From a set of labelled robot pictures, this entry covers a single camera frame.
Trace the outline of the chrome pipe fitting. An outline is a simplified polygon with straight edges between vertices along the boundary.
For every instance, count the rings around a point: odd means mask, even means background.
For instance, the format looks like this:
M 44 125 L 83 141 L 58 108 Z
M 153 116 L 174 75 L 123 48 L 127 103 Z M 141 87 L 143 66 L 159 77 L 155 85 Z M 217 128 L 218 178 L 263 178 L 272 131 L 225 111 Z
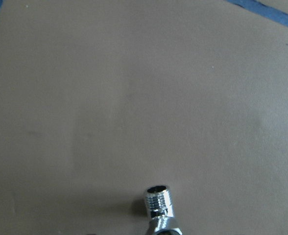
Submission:
M 144 192 L 148 216 L 147 235 L 181 235 L 182 231 L 174 214 L 170 188 L 167 185 L 149 187 Z

